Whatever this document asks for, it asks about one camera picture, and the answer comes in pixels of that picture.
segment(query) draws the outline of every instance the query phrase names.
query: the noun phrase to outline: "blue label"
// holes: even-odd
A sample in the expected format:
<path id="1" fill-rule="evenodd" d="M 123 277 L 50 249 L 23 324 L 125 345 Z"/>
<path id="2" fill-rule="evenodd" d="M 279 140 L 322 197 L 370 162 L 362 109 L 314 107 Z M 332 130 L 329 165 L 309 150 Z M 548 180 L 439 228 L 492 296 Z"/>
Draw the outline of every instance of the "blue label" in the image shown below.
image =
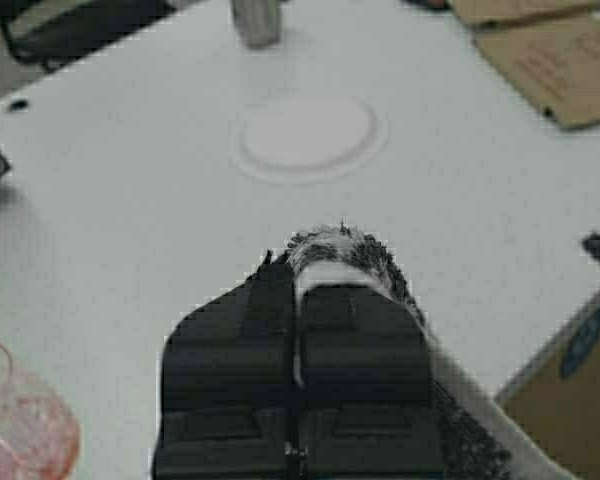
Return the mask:
<path id="1" fill-rule="evenodd" d="M 562 359 L 560 374 L 567 379 L 578 371 L 600 339 L 600 309 L 578 329 Z"/>

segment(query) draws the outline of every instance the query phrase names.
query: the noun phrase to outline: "box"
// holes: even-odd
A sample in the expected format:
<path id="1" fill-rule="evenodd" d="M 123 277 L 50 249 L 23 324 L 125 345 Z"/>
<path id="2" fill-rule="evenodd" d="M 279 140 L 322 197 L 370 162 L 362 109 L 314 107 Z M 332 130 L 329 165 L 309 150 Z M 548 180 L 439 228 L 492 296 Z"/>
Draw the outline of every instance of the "box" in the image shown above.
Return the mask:
<path id="1" fill-rule="evenodd" d="M 600 7 L 600 0 L 453 0 L 452 8 L 469 26 L 529 23 Z"/>
<path id="2" fill-rule="evenodd" d="M 600 480 L 600 292 L 496 400 L 556 463 Z"/>
<path id="3" fill-rule="evenodd" d="M 600 11 L 478 32 L 489 62 L 564 128 L 600 122 Z"/>

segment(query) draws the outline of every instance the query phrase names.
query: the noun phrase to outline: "floor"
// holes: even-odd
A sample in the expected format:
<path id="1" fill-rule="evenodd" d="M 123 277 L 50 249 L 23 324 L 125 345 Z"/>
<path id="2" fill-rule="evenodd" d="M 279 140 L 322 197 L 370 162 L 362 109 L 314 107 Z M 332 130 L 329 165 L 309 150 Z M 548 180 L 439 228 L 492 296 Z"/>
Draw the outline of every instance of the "floor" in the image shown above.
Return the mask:
<path id="1" fill-rule="evenodd" d="M 173 0 L 172 5 L 178 8 L 184 8 L 189 3 L 196 0 Z M 17 29 L 26 29 L 29 25 L 34 25 L 44 21 L 46 18 L 57 15 L 59 12 L 84 3 L 85 0 L 45 0 L 38 6 L 27 12 Z M 5 44 L 0 36 L 0 97 L 17 90 L 30 82 L 42 77 L 44 72 L 37 66 L 22 66 L 16 63 L 8 54 Z"/>

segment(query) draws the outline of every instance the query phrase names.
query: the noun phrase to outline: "metal can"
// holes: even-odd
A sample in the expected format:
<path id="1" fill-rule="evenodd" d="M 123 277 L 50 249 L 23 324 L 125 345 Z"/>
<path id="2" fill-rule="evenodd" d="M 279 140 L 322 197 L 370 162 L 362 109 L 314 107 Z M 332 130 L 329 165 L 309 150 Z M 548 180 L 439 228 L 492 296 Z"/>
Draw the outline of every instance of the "metal can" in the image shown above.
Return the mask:
<path id="1" fill-rule="evenodd" d="M 233 20 L 244 43 L 263 48 L 280 41 L 280 0 L 231 0 Z"/>

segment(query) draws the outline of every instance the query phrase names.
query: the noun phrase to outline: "glass cup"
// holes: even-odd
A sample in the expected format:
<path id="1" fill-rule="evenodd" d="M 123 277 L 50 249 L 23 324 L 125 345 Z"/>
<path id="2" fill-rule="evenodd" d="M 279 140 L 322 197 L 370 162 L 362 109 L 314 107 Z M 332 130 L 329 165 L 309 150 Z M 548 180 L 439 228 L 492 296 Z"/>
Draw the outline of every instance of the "glass cup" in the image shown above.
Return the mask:
<path id="1" fill-rule="evenodd" d="M 0 344 L 0 480 L 66 480 L 79 444 L 66 404 Z"/>

